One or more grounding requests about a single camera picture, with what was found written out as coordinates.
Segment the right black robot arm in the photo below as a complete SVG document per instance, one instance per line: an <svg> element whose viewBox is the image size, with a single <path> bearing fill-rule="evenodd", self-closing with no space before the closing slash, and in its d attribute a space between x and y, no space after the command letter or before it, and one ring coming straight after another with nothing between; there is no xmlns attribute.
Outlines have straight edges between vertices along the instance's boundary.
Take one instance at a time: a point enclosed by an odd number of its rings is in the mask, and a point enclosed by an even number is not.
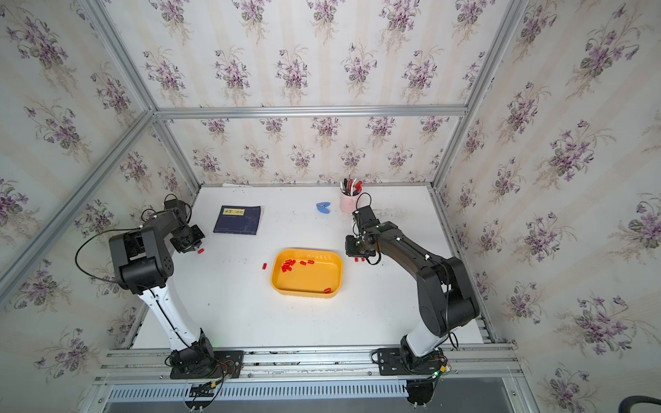
<svg viewBox="0 0 661 413"><path fill-rule="evenodd" d="M346 237L345 251L352 258L374 257L377 262L386 256L415 280L421 321L402 342L414 357L430 354L451 332L480 316L465 264L427 251L391 222L356 222L354 233Z"/></svg>

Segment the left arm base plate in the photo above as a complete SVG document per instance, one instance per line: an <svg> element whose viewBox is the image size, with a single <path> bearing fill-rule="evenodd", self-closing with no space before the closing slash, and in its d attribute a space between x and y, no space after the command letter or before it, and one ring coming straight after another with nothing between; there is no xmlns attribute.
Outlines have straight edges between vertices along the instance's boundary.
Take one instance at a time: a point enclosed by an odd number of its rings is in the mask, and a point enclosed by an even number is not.
<svg viewBox="0 0 661 413"><path fill-rule="evenodd" d="M213 356L186 349L173 352L167 358L171 380L238 379L244 361L244 351L213 352Z"/></svg>

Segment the yellow plastic storage box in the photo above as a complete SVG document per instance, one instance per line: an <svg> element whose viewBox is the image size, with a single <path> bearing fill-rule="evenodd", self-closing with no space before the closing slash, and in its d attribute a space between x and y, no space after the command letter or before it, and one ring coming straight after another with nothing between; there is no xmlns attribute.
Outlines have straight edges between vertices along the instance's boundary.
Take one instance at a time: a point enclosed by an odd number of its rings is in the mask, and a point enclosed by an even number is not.
<svg viewBox="0 0 661 413"><path fill-rule="evenodd" d="M296 265L292 272L282 273L282 264L289 259L313 260L314 265ZM342 287L343 261L332 251L286 249L275 258L270 277L271 287L279 294L304 298L333 298ZM331 288L330 294L324 290Z"/></svg>

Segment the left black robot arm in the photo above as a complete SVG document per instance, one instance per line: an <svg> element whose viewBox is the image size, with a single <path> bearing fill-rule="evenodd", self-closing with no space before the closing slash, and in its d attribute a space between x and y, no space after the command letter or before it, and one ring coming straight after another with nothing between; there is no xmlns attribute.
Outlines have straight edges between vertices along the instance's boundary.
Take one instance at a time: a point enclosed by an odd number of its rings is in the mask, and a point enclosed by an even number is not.
<svg viewBox="0 0 661 413"><path fill-rule="evenodd" d="M203 239L199 228L189 224L188 207L183 205L155 213L108 243L116 282L149 307L173 351L192 348L199 341L199 330L175 288L168 284L175 271L171 250L196 252Z"/></svg>

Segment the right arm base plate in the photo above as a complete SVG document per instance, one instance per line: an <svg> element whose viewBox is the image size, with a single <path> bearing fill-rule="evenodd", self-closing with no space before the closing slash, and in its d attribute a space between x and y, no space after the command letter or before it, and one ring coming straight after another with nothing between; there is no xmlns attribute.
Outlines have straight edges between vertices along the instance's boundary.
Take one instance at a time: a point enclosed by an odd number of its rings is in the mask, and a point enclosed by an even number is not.
<svg viewBox="0 0 661 413"><path fill-rule="evenodd" d="M437 378L448 371L448 359L440 349L417 357L404 348L380 348L370 353L381 376L425 376Z"/></svg>

